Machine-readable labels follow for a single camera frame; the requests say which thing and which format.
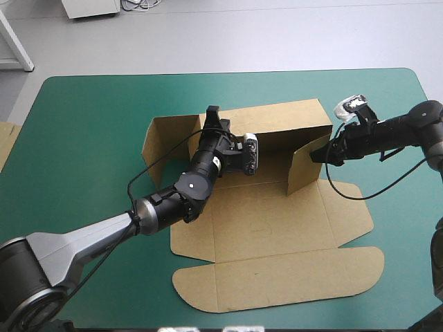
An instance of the brown cardboard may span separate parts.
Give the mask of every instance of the brown cardboard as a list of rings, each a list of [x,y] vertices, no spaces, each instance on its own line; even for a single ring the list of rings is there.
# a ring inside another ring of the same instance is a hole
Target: brown cardboard
[[[356,295],[383,265],[375,247],[328,249],[183,268],[172,281],[189,305],[224,313]]]
[[[9,157],[21,126],[9,122],[0,122],[0,172]]]
[[[350,296],[372,287],[383,270],[383,253],[372,247],[338,249],[371,231],[368,209],[318,180],[321,165],[309,157],[331,132],[320,102],[220,111],[219,116],[231,120],[237,136],[257,134],[259,169],[251,177],[224,174],[202,215],[172,226],[175,254],[215,263],[176,271],[173,283],[180,296],[200,310],[225,312]],[[202,128],[204,120],[204,114],[155,118],[143,147],[147,163]],[[175,156],[189,158],[198,139]],[[157,185],[162,168],[150,172]],[[355,185],[336,186],[361,195]],[[343,211],[351,217],[343,218]]]

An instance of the white cabinet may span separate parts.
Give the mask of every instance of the white cabinet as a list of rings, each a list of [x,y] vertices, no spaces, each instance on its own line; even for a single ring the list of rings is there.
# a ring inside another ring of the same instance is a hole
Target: white cabinet
[[[62,0],[62,3],[70,19],[120,11],[120,0]]]

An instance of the white floor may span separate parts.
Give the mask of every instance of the white floor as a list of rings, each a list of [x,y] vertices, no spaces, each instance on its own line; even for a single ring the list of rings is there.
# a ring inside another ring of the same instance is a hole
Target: white floor
[[[0,8],[35,63],[22,88],[0,84],[0,96],[19,93],[8,116],[17,124],[54,75],[407,67],[443,100],[443,0],[163,0],[82,21],[60,0]]]
[[[0,71],[0,122],[8,119],[28,73]]]

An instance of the flattened cardboard box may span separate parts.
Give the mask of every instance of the flattened cardboard box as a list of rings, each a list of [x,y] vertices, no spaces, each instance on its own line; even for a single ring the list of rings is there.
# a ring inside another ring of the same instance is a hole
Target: flattened cardboard box
[[[338,248],[373,228],[365,203],[337,195],[318,179],[321,165],[309,157],[332,129],[320,102],[220,111],[219,116],[230,119],[236,136],[257,134],[259,169],[254,176],[224,174],[204,213],[191,224],[172,226],[173,253],[214,263],[176,271],[172,281],[178,294],[197,309],[223,313],[351,296],[374,286],[384,266],[380,249]],[[202,128],[204,120],[205,114],[155,118],[143,146],[146,162]],[[174,157],[189,158],[198,140],[194,137]],[[163,167],[150,171],[157,186]],[[355,185],[336,186],[361,195]]]

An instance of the white metal frame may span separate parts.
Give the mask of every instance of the white metal frame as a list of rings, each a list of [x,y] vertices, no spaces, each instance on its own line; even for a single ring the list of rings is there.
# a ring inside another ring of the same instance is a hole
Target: white metal frame
[[[21,42],[17,38],[14,30],[11,28],[8,20],[0,9],[0,35],[3,36],[6,43],[11,48],[16,59],[0,59],[0,69],[24,69],[25,71],[33,71],[34,64],[30,60]]]

